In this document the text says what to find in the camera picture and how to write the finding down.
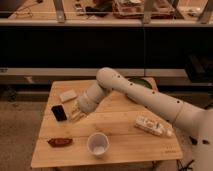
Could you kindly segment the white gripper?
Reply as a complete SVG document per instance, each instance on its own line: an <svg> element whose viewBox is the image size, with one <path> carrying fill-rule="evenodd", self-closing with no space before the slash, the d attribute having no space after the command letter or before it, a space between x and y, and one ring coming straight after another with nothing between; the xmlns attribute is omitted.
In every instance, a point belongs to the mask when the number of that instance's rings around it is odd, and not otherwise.
<svg viewBox="0 0 213 171"><path fill-rule="evenodd" d="M70 116L71 121L78 121L85 116L94 112L99 103L104 98L104 90L97 84L93 83L77 100L73 102L72 112L76 112Z"/></svg>

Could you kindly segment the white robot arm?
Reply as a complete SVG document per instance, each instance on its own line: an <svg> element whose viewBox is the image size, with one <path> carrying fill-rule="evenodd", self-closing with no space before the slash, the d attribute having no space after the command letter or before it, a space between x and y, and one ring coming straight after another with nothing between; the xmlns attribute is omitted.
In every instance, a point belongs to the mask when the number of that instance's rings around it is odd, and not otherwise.
<svg viewBox="0 0 213 171"><path fill-rule="evenodd" d="M112 91L127 95L195 138L195 171L213 171L213 108L202 109L135 84L112 68L104 67L97 71L96 81L77 97L71 119L79 121L94 112Z"/></svg>

